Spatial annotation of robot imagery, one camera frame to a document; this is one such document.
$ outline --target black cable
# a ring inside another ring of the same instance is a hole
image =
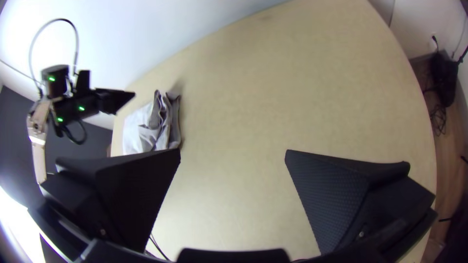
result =
[[[455,56],[455,53],[458,51],[458,48],[460,47],[460,44],[461,44],[461,42],[462,42],[463,35],[465,34],[465,27],[466,27],[466,25],[467,25],[467,20],[468,20],[468,16],[465,16],[465,20],[463,20],[462,34],[460,35],[460,39],[458,39],[457,47],[456,47],[455,50],[452,52],[452,59],[453,59],[453,57]]]
[[[435,135],[438,137],[446,132],[447,112],[445,107],[440,104],[435,105],[434,109],[429,113],[430,121],[434,127]]]
[[[159,248],[159,246],[156,244],[156,240],[155,240],[155,237],[153,236],[153,233],[151,233],[150,235],[150,240],[151,242],[153,243],[153,245],[155,245],[156,249],[161,253],[161,255],[166,259],[166,260],[169,260],[171,261],[161,250],[161,248]]]
[[[86,139],[88,138],[88,133],[86,132],[86,129],[84,128],[83,123],[81,122],[81,120],[78,120],[77,122],[81,126],[81,129],[83,130],[83,138],[81,140],[79,140],[79,141],[76,140],[75,137],[73,137],[72,133],[70,132],[70,130],[66,126],[61,127],[61,129],[62,129],[63,133],[70,139],[70,141],[72,141],[75,144],[82,145],[86,141]]]
[[[435,38],[435,36],[433,35],[432,36],[432,40],[434,40],[436,46],[437,46],[437,53],[439,53],[439,42],[437,42],[437,39]]]
[[[43,91],[42,89],[40,88],[40,86],[38,85],[38,81],[36,80],[36,78],[34,77],[34,71],[33,71],[33,63],[32,63],[32,54],[33,54],[33,47],[34,47],[34,44],[36,43],[36,40],[37,38],[39,37],[39,35],[41,34],[41,32],[46,28],[48,27],[50,24],[54,23],[54,22],[57,22],[57,21],[64,21],[64,22],[67,22],[69,23],[72,27],[73,27],[73,30],[75,31],[75,39],[76,39],[76,43],[75,43],[75,59],[73,60],[73,73],[75,75],[77,75],[77,60],[78,60],[78,50],[79,50],[79,38],[78,38],[78,31],[77,31],[77,28],[75,27],[75,25],[68,19],[54,19],[54,20],[51,20],[49,22],[47,22],[45,25],[43,25],[41,28],[39,28],[38,32],[34,35],[33,37],[33,40],[31,41],[31,44],[29,46],[29,56],[28,56],[28,62],[29,62],[29,71],[31,72],[31,78],[33,79],[34,81],[34,84],[36,85],[38,91],[39,91],[39,96],[40,98],[42,98],[44,96],[43,94]]]
[[[155,255],[153,255],[150,251],[148,250],[145,250],[145,254],[148,255],[148,256],[152,256],[153,258],[156,258]]]

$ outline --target wooden floor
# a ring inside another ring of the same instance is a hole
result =
[[[412,62],[411,65],[418,78],[421,90],[431,86],[428,74],[428,60]],[[439,104],[435,93],[425,93],[426,105],[429,113]],[[435,210],[439,214],[438,219],[451,217],[460,203],[462,195],[466,191],[467,164],[460,156],[465,152],[464,123],[462,117],[461,100],[455,102],[446,109],[447,122],[445,134],[436,136],[434,130],[434,143],[437,159],[437,193]],[[450,222],[436,221],[431,228],[429,242],[423,255],[422,263],[431,263],[444,246],[444,239]]]

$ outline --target white towel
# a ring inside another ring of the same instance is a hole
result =
[[[123,154],[166,150],[179,147],[180,96],[156,90],[153,102],[125,118]]]

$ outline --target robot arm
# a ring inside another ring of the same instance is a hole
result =
[[[43,183],[47,179],[45,169],[45,140],[47,137],[47,116],[50,112],[51,100],[43,98],[37,101],[31,108],[27,118],[29,139],[33,148],[34,172],[36,182]]]

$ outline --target beige table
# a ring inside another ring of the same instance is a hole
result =
[[[174,86],[182,92],[182,160],[153,230],[172,260],[184,247],[319,255],[286,149],[408,161],[409,176],[435,192],[423,96],[366,0],[294,0],[161,63],[128,87],[137,94],[115,120],[113,156],[122,153],[124,118],[155,89]],[[419,262],[427,237],[402,262]]]

